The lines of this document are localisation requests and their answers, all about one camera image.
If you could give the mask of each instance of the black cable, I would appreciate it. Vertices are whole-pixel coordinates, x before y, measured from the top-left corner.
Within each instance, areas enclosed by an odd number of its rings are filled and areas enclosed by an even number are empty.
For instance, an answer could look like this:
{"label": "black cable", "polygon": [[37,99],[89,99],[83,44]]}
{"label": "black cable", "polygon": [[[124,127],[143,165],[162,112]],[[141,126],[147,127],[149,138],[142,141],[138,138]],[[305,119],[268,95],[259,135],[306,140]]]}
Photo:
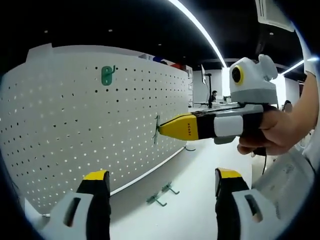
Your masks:
{"label": "black cable", "polygon": [[262,175],[265,173],[266,165],[267,165],[267,155],[265,155],[265,158],[264,158],[264,166],[263,166],[263,170],[262,170]]}
{"label": "black cable", "polygon": [[305,159],[305,160],[306,160],[306,162],[310,165],[310,167],[311,167],[311,169],[312,169],[312,171],[313,171],[314,175],[317,175],[317,172],[316,172],[316,170],[315,170],[314,166],[312,166],[312,164],[311,164],[310,160],[309,160],[306,156],[304,157],[304,159]]}

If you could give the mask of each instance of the camera lens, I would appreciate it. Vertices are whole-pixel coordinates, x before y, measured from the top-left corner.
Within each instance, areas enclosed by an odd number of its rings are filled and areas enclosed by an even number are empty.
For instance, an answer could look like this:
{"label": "camera lens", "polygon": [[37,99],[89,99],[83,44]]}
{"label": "camera lens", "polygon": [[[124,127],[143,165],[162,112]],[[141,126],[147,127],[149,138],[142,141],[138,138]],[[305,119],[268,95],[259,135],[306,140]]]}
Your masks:
{"label": "camera lens", "polygon": [[241,72],[237,66],[232,70],[232,78],[236,83],[240,82]]}

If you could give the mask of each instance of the white sleeve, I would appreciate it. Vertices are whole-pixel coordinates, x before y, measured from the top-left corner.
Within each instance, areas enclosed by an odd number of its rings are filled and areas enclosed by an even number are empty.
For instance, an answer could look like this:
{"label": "white sleeve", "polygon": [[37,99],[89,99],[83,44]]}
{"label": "white sleeve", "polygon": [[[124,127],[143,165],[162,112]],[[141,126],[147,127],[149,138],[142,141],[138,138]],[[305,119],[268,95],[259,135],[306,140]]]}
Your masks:
{"label": "white sleeve", "polygon": [[307,72],[312,73],[313,75],[316,75],[314,62],[308,61],[312,57],[312,54],[304,40],[304,38],[301,36],[300,32],[295,29],[296,34],[298,35],[301,48],[302,48],[302,54],[303,54],[303,61],[304,61],[304,73],[307,74]]}

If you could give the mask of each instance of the ceiling light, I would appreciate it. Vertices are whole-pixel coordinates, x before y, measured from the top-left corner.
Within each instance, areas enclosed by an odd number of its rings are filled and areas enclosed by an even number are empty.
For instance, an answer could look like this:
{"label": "ceiling light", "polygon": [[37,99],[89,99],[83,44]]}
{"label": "ceiling light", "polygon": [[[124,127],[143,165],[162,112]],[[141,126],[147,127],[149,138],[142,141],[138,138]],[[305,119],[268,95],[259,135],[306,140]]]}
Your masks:
{"label": "ceiling light", "polygon": [[[319,60],[319,57],[315,56],[315,57],[309,58],[307,61],[308,62],[316,62],[318,60]],[[304,64],[304,60],[301,60],[300,62],[296,63],[292,67],[290,67],[287,70],[285,70],[284,72],[280,73],[280,75],[285,75],[285,74],[289,73],[290,71],[292,71],[293,69],[296,69],[297,67],[299,67],[302,64]]]}
{"label": "ceiling light", "polygon": [[196,19],[196,17],[178,0],[168,0],[170,3],[175,5],[181,12],[183,12],[192,22],[193,24],[200,30],[200,32],[203,34],[203,36],[206,38],[206,40],[209,42],[213,50],[215,51],[215,54],[220,59],[223,67],[227,67],[224,58],[222,57],[217,45],[214,43],[212,38],[210,37],[209,33],[206,31],[206,29],[201,25],[201,23]]}
{"label": "ceiling light", "polygon": [[314,57],[309,58],[307,61],[308,62],[316,62],[316,61],[319,61],[319,57],[314,56]]}
{"label": "ceiling light", "polygon": [[292,67],[288,68],[287,70],[285,70],[284,72],[280,73],[280,75],[285,75],[289,72],[291,72],[293,69],[296,69],[297,67],[299,67],[300,65],[304,64],[304,61],[301,60],[300,62],[296,63],[295,65],[293,65]]}

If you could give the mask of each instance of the ceiling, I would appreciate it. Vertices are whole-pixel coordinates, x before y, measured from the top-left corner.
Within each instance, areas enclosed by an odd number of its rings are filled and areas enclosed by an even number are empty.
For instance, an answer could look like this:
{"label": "ceiling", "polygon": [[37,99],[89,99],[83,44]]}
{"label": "ceiling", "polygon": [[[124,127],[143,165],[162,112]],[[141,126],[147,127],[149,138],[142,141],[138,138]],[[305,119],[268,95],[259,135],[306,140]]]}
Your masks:
{"label": "ceiling", "polygon": [[[262,53],[290,67],[303,58],[295,33],[258,23],[254,0],[180,1],[202,23],[226,59],[257,60]],[[167,0],[68,1],[29,4],[19,9],[13,8],[14,18],[2,19],[0,72],[23,63],[30,48],[47,43],[53,47],[120,47],[186,64],[194,70],[199,64],[205,69],[222,66],[200,31]],[[286,77],[303,81],[303,66]]]}

